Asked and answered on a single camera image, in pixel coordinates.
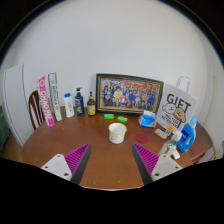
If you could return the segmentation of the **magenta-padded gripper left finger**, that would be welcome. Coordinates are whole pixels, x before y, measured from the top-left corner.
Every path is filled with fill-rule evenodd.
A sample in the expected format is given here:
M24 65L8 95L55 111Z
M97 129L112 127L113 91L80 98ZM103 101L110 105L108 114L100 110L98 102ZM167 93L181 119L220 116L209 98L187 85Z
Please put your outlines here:
M79 185L90 155L91 144L87 143L66 155L56 154L42 169Z

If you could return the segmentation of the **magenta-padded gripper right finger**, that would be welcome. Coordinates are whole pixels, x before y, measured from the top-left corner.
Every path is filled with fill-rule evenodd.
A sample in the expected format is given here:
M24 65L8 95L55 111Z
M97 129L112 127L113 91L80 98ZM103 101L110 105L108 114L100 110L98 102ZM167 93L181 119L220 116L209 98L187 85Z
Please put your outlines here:
M132 145L132 154L138 166L144 185L164 178L182 167L166 154L157 153L136 143Z

